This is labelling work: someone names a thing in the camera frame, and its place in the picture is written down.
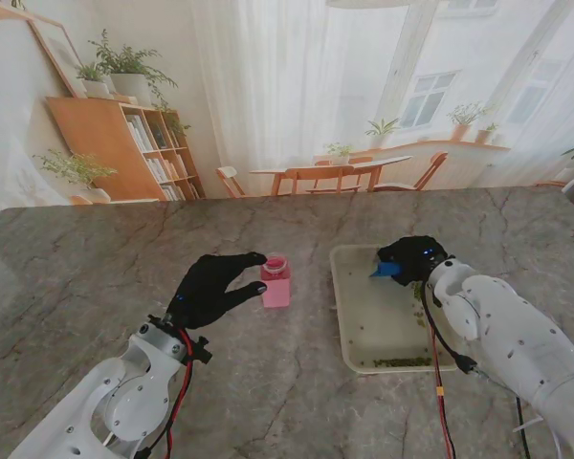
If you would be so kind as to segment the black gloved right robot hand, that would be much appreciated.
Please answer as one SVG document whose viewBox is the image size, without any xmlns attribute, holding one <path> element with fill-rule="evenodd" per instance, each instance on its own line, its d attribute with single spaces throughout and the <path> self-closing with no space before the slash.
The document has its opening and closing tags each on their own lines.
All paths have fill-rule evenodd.
<svg viewBox="0 0 574 459">
<path fill-rule="evenodd" d="M 431 272 L 450 256 L 431 236 L 407 236 L 377 251 L 372 277 L 391 277 L 401 286 L 427 281 Z"/>
</svg>

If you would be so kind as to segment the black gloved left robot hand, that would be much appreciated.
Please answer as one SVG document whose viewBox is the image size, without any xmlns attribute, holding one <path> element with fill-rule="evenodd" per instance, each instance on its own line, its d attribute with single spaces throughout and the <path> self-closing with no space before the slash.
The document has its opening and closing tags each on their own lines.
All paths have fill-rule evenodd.
<svg viewBox="0 0 574 459">
<path fill-rule="evenodd" d="M 230 284 L 249 268 L 262 266 L 267 257 L 258 252 L 201 256 L 188 270 L 166 312 L 179 329 L 195 330 L 213 324 L 224 314 L 262 295 L 267 286 L 254 281 L 228 291 Z"/>
</svg>

